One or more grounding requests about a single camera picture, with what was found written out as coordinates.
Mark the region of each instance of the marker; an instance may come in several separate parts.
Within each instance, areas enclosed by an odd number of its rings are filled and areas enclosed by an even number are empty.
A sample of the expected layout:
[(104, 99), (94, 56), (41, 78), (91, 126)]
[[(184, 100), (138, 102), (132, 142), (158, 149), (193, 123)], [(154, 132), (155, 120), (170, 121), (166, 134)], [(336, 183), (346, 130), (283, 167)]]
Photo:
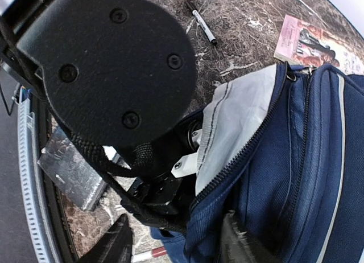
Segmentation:
[(215, 36), (212, 34), (211, 30), (207, 26), (207, 24), (204, 21), (204, 19), (202, 18), (202, 16), (198, 13), (194, 4), (191, 1), (186, 1), (185, 3), (186, 3), (187, 8), (190, 9), (193, 16), (196, 18), (197, 22), (199, 22), (199, 24), (201, 25), (202, 29), (204, 30), (204, 32), (205, 32), (207, 38), (209, 39), (209, 41), (211, 42), (211, 44), (216, 46), (217, 40), (216, 40)]

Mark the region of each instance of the navy blue backpack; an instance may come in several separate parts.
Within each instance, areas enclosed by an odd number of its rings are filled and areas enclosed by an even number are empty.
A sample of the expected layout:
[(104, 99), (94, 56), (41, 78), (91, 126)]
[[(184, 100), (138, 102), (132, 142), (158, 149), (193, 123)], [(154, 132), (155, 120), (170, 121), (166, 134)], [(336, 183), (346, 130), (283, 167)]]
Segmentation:
[(204, 109), (187, 234), (173, 262), (364, 262), (364, 77), (272, 65)]

